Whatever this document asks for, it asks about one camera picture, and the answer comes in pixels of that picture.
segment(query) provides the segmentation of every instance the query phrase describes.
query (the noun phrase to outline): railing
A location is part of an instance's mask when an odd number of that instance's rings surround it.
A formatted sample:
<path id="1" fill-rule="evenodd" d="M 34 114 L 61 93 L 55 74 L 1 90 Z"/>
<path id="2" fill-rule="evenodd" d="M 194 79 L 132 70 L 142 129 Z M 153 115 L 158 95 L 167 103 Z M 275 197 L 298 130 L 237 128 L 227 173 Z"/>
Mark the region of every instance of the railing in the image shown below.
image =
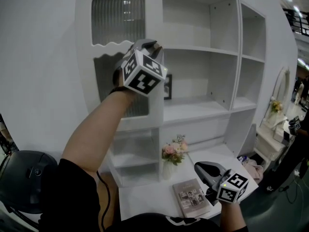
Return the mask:
<path id="1" fill-rule="evenodd" d="M 309 36 L 309 13 L 301 12 L 301 18 L 294 10 L 283 9 L 291 29 L 295 33 Z"/>

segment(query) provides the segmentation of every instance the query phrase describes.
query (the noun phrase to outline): wrist strap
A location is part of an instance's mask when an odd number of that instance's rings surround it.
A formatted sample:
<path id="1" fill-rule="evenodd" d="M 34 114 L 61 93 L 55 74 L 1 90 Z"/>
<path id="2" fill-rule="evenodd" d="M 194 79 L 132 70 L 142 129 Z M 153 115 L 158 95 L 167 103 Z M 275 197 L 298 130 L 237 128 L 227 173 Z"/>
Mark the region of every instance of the wrist strap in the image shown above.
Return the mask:
<path id="1" fill-rule="evenodd" d="M 111 90 L 111 92 L 109 93 L 109 95 L 111 94 L 111 93 L 114 93 L 114 92 L 117 92 L 117 91 L 126 91 L 126 90 L 129 90 L 127 87 L 125 87 L 125 86 L 121 86 L 121 87 L 114 87 L 112 90 Z"/>

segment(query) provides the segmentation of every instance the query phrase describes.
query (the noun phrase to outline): pink cloth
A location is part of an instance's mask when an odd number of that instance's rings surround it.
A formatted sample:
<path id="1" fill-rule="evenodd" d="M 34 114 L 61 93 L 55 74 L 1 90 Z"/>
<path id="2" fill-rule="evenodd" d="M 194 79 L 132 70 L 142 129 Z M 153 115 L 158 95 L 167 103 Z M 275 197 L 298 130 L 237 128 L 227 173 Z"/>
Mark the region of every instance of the pink cloth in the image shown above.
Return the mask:
<path id="1" fill-rule="evenodd" d="M 255 160 L 248 159 L 242 163 L 244 168 L 248 171 L 251 177 L 259 184 L 263 179 L 263 167 L 257 165 Z"/>

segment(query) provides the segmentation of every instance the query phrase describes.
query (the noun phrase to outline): frosted glass panel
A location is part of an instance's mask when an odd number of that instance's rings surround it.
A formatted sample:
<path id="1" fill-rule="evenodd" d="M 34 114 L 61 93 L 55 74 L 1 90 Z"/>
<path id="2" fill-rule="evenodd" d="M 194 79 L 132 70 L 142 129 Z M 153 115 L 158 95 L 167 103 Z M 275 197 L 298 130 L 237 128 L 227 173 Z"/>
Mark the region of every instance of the frosted glass panel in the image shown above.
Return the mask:
<path id="1" fill-rule="evenodd" d="M 123 56 L 124 54 L 122 53 L 117 53 L 114 56 L 105 54 L 100 58 L 94 59 L 98 93 L 101 101 L 103 101 L 113 89 L 112 74 L 114 72 L 114 66 Z M 128 108 L 125 117 L 146 116 L 148 113 L 148 98 L 138 94 L 132 105 Z"/>
<path id="2" fill-rule="evenodd" d="M 92 44 L 145 38 L 144 0 L 92 0 Z"/>

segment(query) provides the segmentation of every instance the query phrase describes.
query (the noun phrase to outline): book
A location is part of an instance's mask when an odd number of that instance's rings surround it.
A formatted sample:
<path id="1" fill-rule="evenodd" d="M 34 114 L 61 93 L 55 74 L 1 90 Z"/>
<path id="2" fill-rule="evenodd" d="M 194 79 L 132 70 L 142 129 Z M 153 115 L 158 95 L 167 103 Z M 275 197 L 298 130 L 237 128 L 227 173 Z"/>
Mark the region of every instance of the book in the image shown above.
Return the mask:
<path id="1" fill-rule="evenodd" d="M 186 218 L 195 218 L 211 210 L 197 179 L 175 184 L 173 189 Z"/>

